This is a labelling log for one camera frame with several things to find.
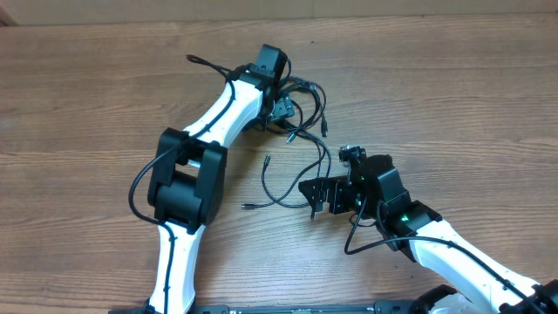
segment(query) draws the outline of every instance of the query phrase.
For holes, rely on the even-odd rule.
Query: black cable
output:
[[[383,204],[383,202],[381,200],[378,201],[377,210],[382,206],[382,204]],[[465,249],[462,246],[459,246],[457,243],[452,242],[452,241],[442,240],[442,239],[438,239],[438,238],[434,238],[434,237],[430,237],[430,236],[419,236],[419,235],[416,235],[416,236],[401,236],[401,237],[396,237],[396,238],[391,237],[389,239],[384,239],[384,240],[381,240],[381,241],[377,241],[377,242],[374,242],[374,243],[364,245],[363,247],[360,247],[358,249],[349,250],[350,241],[352,240],[352,237],[354,236],[355,231],[357,230],[358,223],[360,222],[360,219],[362,217],[362,214],[363,214],[365,208],[366,208],[366,199],[364,199],[363,205],[360,208],[360,211],[358,212],[357,220],[353,224],[352,229],[350,230],[349,236],[347,237],[347,241],[345,242],[344,252],[345,252],[346,255],[354,255],[356,253],[362,252],[362,251],[367,250],[367,249],[372,249],[372,248],[375,248],[375,247],[380,246],[380,245],[384,245],[384,244],[391,243],[391,242],[397,242],[397,241],[428,241],[428,242],[436,242],[436,243],[444,244],[448,248],[457,249],[461,253],[465,254],[466,256],[468,256],[469,258],[474,260],[481,268],[486,270],[497,281],[501,282],[504,285],[504,287],[510,289],[513,293],[515,293],[515,295],[520,297],[526,304],[529,304],[529,306],[531,306],[536,312],[538,312],[540,314],[544,314],[544,311],[540,307],[538,307],[535,303],[533,303],[533,301],[531,301],[525,294],[523,294],[523,292],[521,292],[517,288],[515,288],[514,285],[512,283],[510,283],[507,279],[505,279],[500,274],[498,274],[496,271],[494,271],[492,268],[490,268],[490,266],[488,266],[486,263],[484,263],[475,254],[471,253],[468,249]],[[378,215],[377,222],[378,222],[378,225],[380,226],[380,228],[385,232],[385,229],[383,228],[382,219],[379,215]]]
[[[266,193],[266,195],[271,199],[271,202],[266,203],[266,204],[243,204],[242,207],[243,208],[248,208],[248,209],[254,209],[254,208],[264,208],[273,204],[279,204],[281,206],[284,206],[286,208],[301,208],[301,207],[305,207],[305,206],[309,206],[309,204],[307,202],[302,203],[302,204],[296,204],[296,205],[290,205],[290,204],[286,204],[284,202],[282,202],[282,200],[287,197],[289,195],[289,193],[292,191],[292,189],[294,188],[294,186],[296,185],[296,183],[298,182],[298,180],[302,177],[303,174],[305,174],[307,171],[309,171],[311,168],[317,166],[317,175],[316,177],[320,176],[320,172],[321,172],[321,167],[322,167],[322,160],[325,157],[325,155],[328,155],[328,170],[327,173],[325,175],[325,177],[329,177],[330,175],[330,167],[331,167],[331,153],[329,148],[327,148],[327,146],[319,139],[317,138],[314,134],[308,132],[308,129],[312,128],[320,119],[322,120],[322,136],[325,137],[327,136],[327,123],[325,122],[325,114],[324,114],[324,110],[325,110],[325,105],[326,105],[326,96],[325,96],[325,91],[323,90],[323,88],[314,82],[308,81],[304,78],[299,78],[299,77],[292,77],[290,76],[290,69],[291,69],[291,64],[290,64],[290,60],[288,60],[289,62],[289,72],[287,74],[287,76],[285,78],[282,78],[280,81],[280,91],[278,93],[278,97],[287,97],[289,96],[292,92],[303,92],[303,93],[309,93],[312,98],[314,99],[314,103],[315,103],[315,109],[314,112],[312,113],[312,115],[310,115],[309,118],[307,118],[306,120],[303,119],[303,110],[302,108],[294,101],[291,100],[293,106],[299,111],[300,113],[300,122],[298,124],[298,126],[293,125],[292,123],[290,123],[287,120],[283,120],[280,121],[278,123],[275,123],[276,126],[278,126],[280,129],[277,130],[273,127],[270,126],[264,126],[264,130],[268,130],[272,133],[276,133],[279,135],[286,135],[289,137],[289,139],[287,140],[287,143],[290,143],[295,137],[300,137],[304,140],[310,140],[313,141],[314,144],[316,145],[317,151],[318,151],[318,161],[315,161],[314,163],[310,164],[309,166],[307,166],[305,169],[303,169],[294,179],[294,181],[292,182],[292,184],[290,185],[289,189],[287,190],[287,192],[282,195],[281,197],[274,197],[268,190],[268,187],[265,183],[265,171],[267,170],[267,166],[268,165],[264,165],[264,167],[262,168],[262,186],[263,189]],[[320,95],[318,94],[318,92],[316,91],[319,90],[320,93],[323,96],[323,103],[321,100]],[[320,146],[323,147],[323,154],[320,152]]]
[[[355,213],[355,214],[353,214],[353,215],[351,215],[351,216],[349,217],[349,223],[350,223],[351,225],[353,225],[353,226],[355,225],[355,222],[352,221],[352,218],[353,218],[354,216],[356,216],[356,215],[357,215],[357,213]],[[359,223],[359,224],[358,224],[358,227],[364,227],[364,228],[374,227],[374,226],[376,226],[376,223],[377,223],[377,222],[373,222],[373,223],[371,223],[371,224],[369,224],[369,225],[361,225],[361,224]]]
[[[200,135],[207,132],[211,128],[211,126],[213,126],[215,123],[217,123],[217,121],[223,116],[223,114],[225,114],[225,112],[231,107],[231,105],[235,101],[236,90],[235,90],[235,85],[230,80],[230,77],[227,75],[227,73],[225,73],[225,72],[230,72],[231,71],[228,68],[223,67],[223,66],[219,66],[219,65],[214,65],[214,64],[208,62],[207,60],[204,60],[200,57],[196,57],[194,55],[187,55],[187,60],[190,61],[190,62],[196,63],[196,64],[207,65],[207,66],[213,68],[214,70],[219,72],[225,78],[225,84],[229,84],[230,89],[231,89],[230,98],[228,100],[228,103],[225,105],[225,107],[223,107],[223,109],[209,123],[207,123],[198,133],[195,133],[193,135],[188,136],[188,138],[187,138],[187,141],[188,141],[188,140],[193,140],[193,139],[198,138]],[[171,152],[173,152],[174,150],[176,150],[178,148],[179,148],[178,146],[172,147],[172,148],[166,150],[166,152],[164,152],[164,153],[160,154],[159,156],[153,158],[149,163],[147,163],[147,165],[143,169],[141,169],[141,171],[138,173],[138,175],[136,175],[135,179],[132,182],[132,186],[130,187],[130,191],[128,193],[128,204],[130,205],[130,209],[132,210],[132,212],[138,218],[140,218],[143,221],[150,222],[152,224],[156,224],[158,226],[161,226],[162,228],[164,228],[168,232],[168,235],[169,235],[170,252],[168,254],[167,272],[165,274],[165,287],[164,287],[165,304],[164,304],[163,314],[168,313],[168,290],[170,289],[169,280],[170,280],[170,275],[171,275],[171,266],[172,266],[173,257],[174,257],[174,240],[175,240],[174,232],[171,230],[170,227],[168,227],[165,224],[165,222],[158,221],[158,220],[155,220],[153,218],[142,215],[138,211],[138,209],[135,207],[135,204],[133,203],[133,196],[135,194],[136,188],[138,187],[138,184],[140,183],[141,179],[146,175],[146,173],[152,167],[154,167],[157,162],[159,162],[165,156],[167,156],[168,154],[170,154]]]
[[[378,226],[380,227],[380,230],[382,230],[382,232],[384,232],[386,236],[390,236],[390,234],[385,229],[384,221],[382,220],[382,213],[380,212],[382,205],[384,205],[384,201],[378,200],[378,204],[376,204],[376,217],[377,217],[376,221],[378,222]]]

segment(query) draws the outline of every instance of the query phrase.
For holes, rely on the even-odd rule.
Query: black end effector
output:
[[[384,239],[415,236],[416,231],[429,222],[442,219],[420,201],[411,201],[390,155],[367,157],[363,148],[345,146],[339,150],[339,160],[349,168],[347,176],[317,178],[298,184],[312,207],[312,215],[322,210],[324,201],[330,203],[332,214],[341,214],[357,210],[366,198],[363,216],[381,220],[384,229],[379,224],[376,228]],[[401,250],[415,262],[408,242],[390,242],[388,246],[394,251]]]
[[[157,220],[173,220],[193,234],[201,224],[213,221],[221,205],[228,150],[168,128],[160,136],[157,156],[173,147],[178,149],[153,167],[147,201],[155,207]],[[197,178],[175,170],[176,164],[184,166],[190,160],[200,163]]]

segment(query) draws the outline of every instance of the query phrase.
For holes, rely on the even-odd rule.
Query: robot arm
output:
[[[459,236],[445,220],[427,223],[417,230],[417,236],[455,242],[477,256],[500,276],[509,280],[524,295],[531,296],[535,293],[533,286],[538,285],[535,280],[521,276],[494,261]],[[501,305],[515,305],[522,301],[487,270],[459,250],[444,244],[420,240],[409,241],[409,247],[417,263],[433,270],[451,283],[474,304],[479,313],[500,313]]]
[[[254,85],[235,80],[235,100],[212,127],[211,132],[203,133],[198,139],[206,142],[217,142],[221,147],[228,148],[240,131],[253,119],[256,119],[262,110],[262,91]],[[229,84],[225,84],[225,91],[217,99],[214,105],[199,120],[184,129],[185,132],[198,133],[205,125],[210,123],[227,105],[231,98],[232,90]],[[200,163],[190,160],[189,164],[200,167]],[[200,247],[201,236],[205,225],[201,224],[191,235],[187,228],[179,223],[166,222],[174,233],[174,254],[171,263],[168,290],[168,313],[187,313],[194,303],[194,271]],[[171,245],[168,241],[168,232],[159,226],[160,254],[159,267],[157,269],[157,283],[153,294],[149,298],[149,305],[159,313],[163,313],[165,307],[165,282],[170,256]]]
[[[159,226],[157,282],[144,308],[126,313],[191,310],[198,249],[205,227],[221,205],[228,147],[252,121],[294,114],[277,113],[274,106],[286,62],[284,52],[264,45],[256,64],[239,66],[228,74],[224,92],[199,120],[183,131],[168,128],[160,136],[157,156],[161,159],[153,166],[147,195],[155,219],[164,222]],[[203,132],[206,126],[211,127]],[[197,178],[175,170],[176,164],[198,167]]]
[[[531,296],[533,304],[542,302],[548,308],[555,307],[555,304],[551,305],[555,301],[549,300],[551,295],[556,295],[556,292],[550,292],[558,289],[556,281],[542,287],[535,280],[514,273],[459,236],[440,214],[419,201],[411,201],[390,155],[367,157],[363,148],[347,146],[341,148],[339,158],[349,168],[346,176],[302,181],[299,190],[312,210],[323,210],[326,201],[332,214],[361,208],[356,225],[361,216],[376,219],[376,227],[384,240],[348,250],[350,235],[345,253],[355,254],[386,243],[392,250],[400,250],[413,262],[441,275],[466,297],[456,298],[458,294],[454,289],[441,287],[417,300],[413,305],[415,312],[503,313],[510,308],[510,313],[523,313],[512,311],[516,304],[520,304],[526,313],[530,313],[533,305],[523,304],[525,302],[516,291],[509,289],[510,286],[527,297]],[[478,260],[473,260],[461,249]],[[455,295],[452,301],[445,302],[452,298],[451,295]]]

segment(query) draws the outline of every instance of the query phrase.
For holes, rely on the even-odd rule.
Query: robotic arm link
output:
[[[221,205],[228,147],[241,130],[294,114],[292,107],[276,106],[286,63],[284,52],[264,45],[255,64],[239,66],[226,75],[222,95],[198,121],[183,131],[168,128],[160,136],[157,157],[134,181],[137,185],[141,176],[153,167],[147,200],[154,207],[155,219],[136,215],[159,225],[160,256],[155,288],[142,308],[109,313],[558,313],[558,281],[541,286],[495,262],[460,237],[441,215],[419,201],[411,201],[389,155],[367,157],[363,148],[355,146],[342,147],[339,151],[340,161],[349,168],[346,176],[299,183],[300,192],[312,208],[312,217],[323,210],[324,202],[329,203],[329,211],[334,215],[360,208],[345,253],[354,254],[387,244],[440,274],[460,294],[443,285],[414,301],[303,308],[194,306],[198,249],[206,226]],[[177,171],[176,164],[198,167],[197,178]],[[133,200],[130,202],[135,214]],[[349,251],[350,239],[361,218],[374,218],[384,240]]]

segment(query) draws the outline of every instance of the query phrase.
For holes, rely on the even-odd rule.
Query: wooden table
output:
[[[235,67],[263,43],[325,88],[332,150],[390,154],[413,199],[471,243],[542,283],[558,277],[558,15],[1,28],[0,38],[3,313],[106,313],[151,295],[159,236],[130,212],[128,188],[160,133],[193,123],[222,90],[184,55]],[[363,303],[445,282],[387,247],[346,256],[349,214],[241,209],[267,200],[266,154],[278,195],[316,158],[313,145],[284,141],[249,132],[231,147],[198,304]],[[344,171],[334,160],[332,174]],[[136,202],[152,213],[146,186]],[[379,238],[362,229],[354,245]]]

